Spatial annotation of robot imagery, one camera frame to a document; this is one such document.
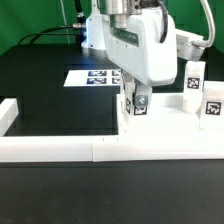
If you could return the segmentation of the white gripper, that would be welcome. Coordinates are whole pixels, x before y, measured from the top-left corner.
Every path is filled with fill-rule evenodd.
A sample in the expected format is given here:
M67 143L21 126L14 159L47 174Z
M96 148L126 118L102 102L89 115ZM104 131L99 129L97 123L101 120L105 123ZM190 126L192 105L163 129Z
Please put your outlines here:
M152 87L172 84L177 76L176 30L171 16L163 43L161 9L143 9L140 15L130 15L125 29L115 29L111 18L104 16L103 32L108 58L141 83L135 85L134 105L147 107Z

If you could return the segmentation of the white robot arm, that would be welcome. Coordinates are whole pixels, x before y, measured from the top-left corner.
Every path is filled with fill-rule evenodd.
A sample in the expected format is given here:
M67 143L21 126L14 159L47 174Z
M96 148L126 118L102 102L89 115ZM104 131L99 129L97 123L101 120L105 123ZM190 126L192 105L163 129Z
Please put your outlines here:
M176 30L162 0L91 0L83 51L106 56L135 79L134 105L177 75Z

